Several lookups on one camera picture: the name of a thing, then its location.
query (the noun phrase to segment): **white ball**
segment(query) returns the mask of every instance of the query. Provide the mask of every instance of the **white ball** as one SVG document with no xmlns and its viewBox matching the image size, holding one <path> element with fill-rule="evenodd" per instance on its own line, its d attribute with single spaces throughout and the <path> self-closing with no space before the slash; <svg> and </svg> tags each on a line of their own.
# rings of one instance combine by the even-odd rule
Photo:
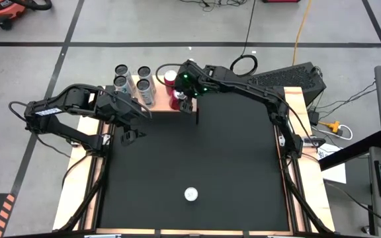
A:
<svg viewBox="0 0 381 238">
<path fill-rule="evenodd" d="M 193 202 L 198 198 L 198 190 L 196 188 L 190 187 L 185 190 L 185 198 L 189 202 Z"/>
</svg>

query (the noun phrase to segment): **orange striped tape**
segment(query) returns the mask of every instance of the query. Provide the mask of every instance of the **orange striped tape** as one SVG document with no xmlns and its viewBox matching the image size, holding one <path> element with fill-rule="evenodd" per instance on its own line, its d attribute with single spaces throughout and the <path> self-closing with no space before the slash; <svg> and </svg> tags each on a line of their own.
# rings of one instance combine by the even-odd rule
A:
<svg viewBox="0 0 381 238">
<path fill-rule="evenodd" d="M 3 236 L 5 228 L 7 227 L 8 219 L 11 214 L 11 210 L 14 206 L 15 197 L 12 194 L 8 194 L 4 203 L 3 207 L 0 211 L 0 237 Z"/>
</svg>

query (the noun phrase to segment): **red vacuum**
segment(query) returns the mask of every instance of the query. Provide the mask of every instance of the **red vacuum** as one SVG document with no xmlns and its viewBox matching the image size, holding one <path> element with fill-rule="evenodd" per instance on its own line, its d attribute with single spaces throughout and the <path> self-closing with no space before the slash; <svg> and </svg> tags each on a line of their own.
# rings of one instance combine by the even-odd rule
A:
<svg viewBox="0 0 381 238">
<path fill-rule="evenodd" d="M 39 5 L 33 0 L 0 0 L 0 27 L 10 30 L 13 27 L 13 20 L 21 17 L 26 9 L 46 11 L 51 7 L 51 0 L 45 0 L 43 5 Z"/>
</svg>

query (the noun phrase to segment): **silver can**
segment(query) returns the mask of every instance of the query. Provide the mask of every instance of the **silver can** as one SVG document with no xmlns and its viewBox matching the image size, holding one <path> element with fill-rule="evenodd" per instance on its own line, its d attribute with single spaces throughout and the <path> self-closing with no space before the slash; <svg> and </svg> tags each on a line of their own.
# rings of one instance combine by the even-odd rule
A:
<svg viewBox="0 0 381 238">
<path fill-rule="evenodd" d="M 151 69 L 148 66 L 142 66 L 138 69 L 138 75 L 140 79 L 146 79 L 151 84 L 151 88 L 153 93 L 157 92 L 157 88 L 155 87 L 155 83 L 153 81 Z"/>
<path fill-rule="evenodd" d="M 137 83 L 137 88 L 145 105 L 148 107 L 155 106 L 155 97 L 151 88 L 151 83 L 147 79 L 141 79 Z"/>
<path fill-rule="evenodd" d="M 136 85 L 133 81 L 132 75 L 130 74 L 129 68 L 124 65 L 117 65 L 115 69 L 116 76 L 124 76 L 127 79 L 127 82 L 130 85 L 130 88 L 132 89 L 133 93 L 136 93 Z"/>
<path fill-rule="evenodd" d="M 125 76 L 116 76 L 114 78 L 114 87 L 116 88 L 116 91 L 133 95 L 133 90 L 130 87 L 129 82 L 127 82 L 127 78 Z"/>
</svg>

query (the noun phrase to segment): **wooden frame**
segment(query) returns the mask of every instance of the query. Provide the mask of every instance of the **wooden frame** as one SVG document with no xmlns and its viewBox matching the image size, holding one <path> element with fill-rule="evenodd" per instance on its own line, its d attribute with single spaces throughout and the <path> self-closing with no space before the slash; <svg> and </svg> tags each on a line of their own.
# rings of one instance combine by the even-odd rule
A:
<svg viewBox="0 0 381 238">
<path fill-rule="evenodd" d="M 152 111 L 171 111 L 168 106 L 169 97 L 165 91 L 165 86 L 161 85 L 154 78 L 156 87 L 157 87 L 157 98 L 156 105 L 152 108 Z M 300 117 L 302 123 L 304 124 L 305 129 L 309 134 L 312 134 L 310 123 L 308 120 L 308 115 L 306 111 L 306 106 L 304 102 L 304 97 L 302 90 L 299 87 L 285 87 L 285 97 L 287 103 L 295 110 L 295 112 Z M 306 137 L 305 132 L 302 129 L 296 116 L 290 112 L 290 121 L 295 130 L 296 134 Z M 90 118 L 81 118 L 78 125 L 78 130 L 86 134 L 95 134 L 97 133 L 98 121 Z M 103 126 L 103 132 L 108 132 L 108 125 Z M 306 155 L 311 155 L 314 158 L 317 158 L 317 153 L 314 148 L 304 148 L 303 153 Z M 71 153 L 71 159 L 69 162 L 69 167 L 76 162 L 79 158 L 84 156 L 85 152 L 81 147 L 73 148 Z M 329 202 L 327 199 L 327 194 L 325 193 L 323 177 L 321 175 L 321 170 L 317 161 L 314 161 L 312 158 L 303 155 L 299 160 L 299 170 L 302 179 L 302 186 L 304 189 L 304 194 L 307 203 L 310 205 L 312 210 L 316 215 L 322 220 L 326 227 L 330 230 L 334 230 L 333 220 L 331 217 Z M 95 166 L 93 182 L 96 181 L 101 165 L 103 163 L 103 158 L 98 158 Z M 293 173 L 293 164 L 289 166 L 290 175 L 292 180 L 295 181 L 295 174 Z M 63 226 L 70 216 L 76 211 L 77 207 L 80 205 L 83 197 L 85 195 L 85 189 L 87 186 L 89 169 L 91 168 L 91 158 L 86 158 L 84 162 L 79 164 L 70 175 L 65 180 L 65 185 L 62 190 L 62 195 L 60 198 L 60 203 L 57 210 L 56 219 L 54 222 L 54 229 L 58 229 Z M 91 203 L 87 208 L 87 216 L 85 219 L 84 229 L 92 229 L 94 222 L 94 211 L 97 205 L 96 195 L 92 199 Z M 288 210 L 290 204 L 286 199 L 286 205 Z M 304 229 L 304 219 L 302 215 L 302 210 L 299 203 L 293 197 L 293 206 L 296 216 L 296 225 L 298 231 L 305 231 Z M 250 235 L 292 235 L 294 232 L 292 226 L 289 224 L 290 231 L 250 231 Z M 315 227 L 311 225 L 312 231 L 316 232 Z M 162 229 L 162 235 L 189 235 L 189 234 L 201 234 L 201 235 L 239 235 L 242 236 L 242 231 L 201 231 L 201 230 L 171 230 L 171 229 Z M 105 229 L 98 228 L 97 233 L 121 233 L 121 234 L 140 234 L 140 235 L 154 235 L 154 229 Z"/>
</svg>

